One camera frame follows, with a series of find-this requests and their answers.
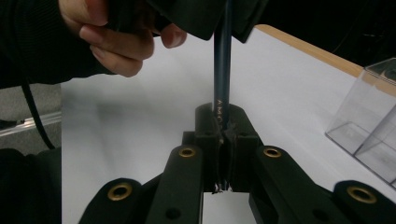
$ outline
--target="white surface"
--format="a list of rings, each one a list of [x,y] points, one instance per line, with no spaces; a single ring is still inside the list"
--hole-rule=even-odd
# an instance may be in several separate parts
[[[189,36],[156,52],[136,77],[74,79],[63,88],[63,221],[78,223],[105,183],[160,174],[194,109],[213,99],[213,42]],[[260,31],[233,42],[231,103],[265,145],[282,147],[326,189],[345,179],[396,192],[325,137],[355,78]],[[204,223],[255,223],[246,194],[205,195]]]

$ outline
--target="black cable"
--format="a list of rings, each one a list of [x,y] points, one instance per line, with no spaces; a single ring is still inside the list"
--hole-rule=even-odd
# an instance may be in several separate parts
[[[35,107],[35,99],[30,91],[29,82],[26,80],[25,83],[21,85],[23,94],[26,98],[26,102],[29,106],[30,113],[32,114],[33,120],[35,121],[35,126],[43,139],[44,143],[49,149],[55,149],[55,146],[51,143],[49,137],[47,136],[46,130],[44,129],[43,123],[41,122],[40,116],[38,114],[37,108]]]

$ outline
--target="clear plastic box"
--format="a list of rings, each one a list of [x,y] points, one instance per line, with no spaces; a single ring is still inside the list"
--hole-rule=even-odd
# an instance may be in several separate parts
[[[363,69],[326,135],[396,188],[396,58]]]

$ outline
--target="gray floor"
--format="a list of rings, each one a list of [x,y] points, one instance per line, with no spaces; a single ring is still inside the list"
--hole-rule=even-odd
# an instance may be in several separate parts
[[[40,116],[60,112],[62,108],[61,85],[31,85]],[[22,120],[32,117],[21,87],[0,90],[0,119]],[[60,147],[61,122],[45,125],[49,140]],[[36,154],[48,149],[36,128],[19,128],[14,133],[0,134],[0,148],[15,148],[23,154]]]

